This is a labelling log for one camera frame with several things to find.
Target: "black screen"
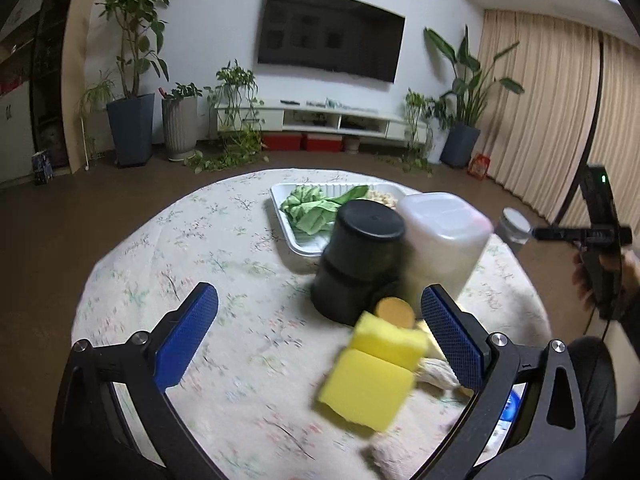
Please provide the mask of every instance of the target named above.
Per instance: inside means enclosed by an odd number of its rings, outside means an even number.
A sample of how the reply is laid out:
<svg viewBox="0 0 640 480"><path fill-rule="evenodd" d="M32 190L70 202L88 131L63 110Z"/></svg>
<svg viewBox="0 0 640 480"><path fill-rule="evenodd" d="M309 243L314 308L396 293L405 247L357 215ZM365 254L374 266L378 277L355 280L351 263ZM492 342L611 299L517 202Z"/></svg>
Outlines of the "black screen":
<svg viewBox="0 0 640 480"><path fill-rule="evenodd" d="M393 82L404 18L356 0L267 0L258 63Z"/></svg>

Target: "human hand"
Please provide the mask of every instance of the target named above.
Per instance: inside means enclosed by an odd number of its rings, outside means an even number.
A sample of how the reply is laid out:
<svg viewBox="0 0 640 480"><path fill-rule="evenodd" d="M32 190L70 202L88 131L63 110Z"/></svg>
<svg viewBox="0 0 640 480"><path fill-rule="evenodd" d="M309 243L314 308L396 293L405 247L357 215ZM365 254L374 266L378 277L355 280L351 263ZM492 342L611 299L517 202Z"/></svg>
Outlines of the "human hand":
<svg viewBox="0 0 640 480"><path fill-rule="evenodd" d="M587 286L587 277L580 253L574 254L575 270L571 282L577 286L578 298L584 301L586 308L593 306L593 291ZM601 254L600 264L611 272L620 270L618 254ZM622 249L622 289L625 299L631 300L640 290L640 260L629 248Z"/></svg>

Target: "stacked black cup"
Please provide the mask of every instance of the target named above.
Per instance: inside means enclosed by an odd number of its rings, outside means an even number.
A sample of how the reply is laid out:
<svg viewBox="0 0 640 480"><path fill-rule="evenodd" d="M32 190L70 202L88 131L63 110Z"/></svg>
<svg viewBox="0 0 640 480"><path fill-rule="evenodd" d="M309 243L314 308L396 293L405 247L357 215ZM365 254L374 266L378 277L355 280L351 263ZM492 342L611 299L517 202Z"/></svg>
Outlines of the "stacked black cup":
<svg viewBox="0 0 640 480"><path fill-rule="evenodd" d="M402 217L378 202L351 200L338 209L311 289L318 312L353 326L364 310L395 296L403 235Z"/></svg>

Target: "brown floor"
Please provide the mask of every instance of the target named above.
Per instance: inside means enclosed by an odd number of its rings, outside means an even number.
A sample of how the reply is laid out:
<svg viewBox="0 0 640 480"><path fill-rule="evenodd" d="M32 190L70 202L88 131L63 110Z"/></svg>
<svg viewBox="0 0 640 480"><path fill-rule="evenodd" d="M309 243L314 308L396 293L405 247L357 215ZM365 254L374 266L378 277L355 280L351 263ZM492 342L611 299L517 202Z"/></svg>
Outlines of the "brown floor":
<svg viewBox="0 0 640 480"><path fill-rule="evenodd" d="M156 213L211 182L266 168L326 168L370 174L421 191L455 193L492 221L503 208L541 219L490 180L444 166L432 178L403 173L374 155L274 152L270 162L242 170L194 174L158 153L143 168L101 163L85 173L0 190L0 408L27 447L49 467L50 427L70 328L84 280L94 263ZM546 307L555 336L571 341L587 316L570 285L572 250L530 241L520 261Z"/></svg>

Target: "white tray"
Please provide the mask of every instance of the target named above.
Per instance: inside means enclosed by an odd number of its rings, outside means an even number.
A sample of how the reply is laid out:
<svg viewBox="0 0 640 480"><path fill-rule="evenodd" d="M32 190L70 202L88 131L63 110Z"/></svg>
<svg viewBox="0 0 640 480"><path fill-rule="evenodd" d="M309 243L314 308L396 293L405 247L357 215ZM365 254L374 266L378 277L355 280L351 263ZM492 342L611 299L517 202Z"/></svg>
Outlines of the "white tray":
<svg viewBox="0 0 640 480"><path fill-rule="evenodd" d="M278 220L284 231L285 238L289 248L300 256L308 256L310 258L320 256L324 248L329 243L331 238L331 231L320 231L315 235L308 235L299 230L293 230L289 224L289 219L282 211L280 211L280 204L282 204L287 196L296 189L296 186L300 184L276 184L271 187L271 199L273 200L273 206L276 209ZM382 193L389 193L396 200L400 200L402 197L409 194L409 190L405 187L391 183L375 183L375 182L353 182L353 183L340 183L340 182L305 182L304 186L319 186L320 189L330 198L340 196L346 193L354 186L369 186L369 189L379 191Z"/></svg>

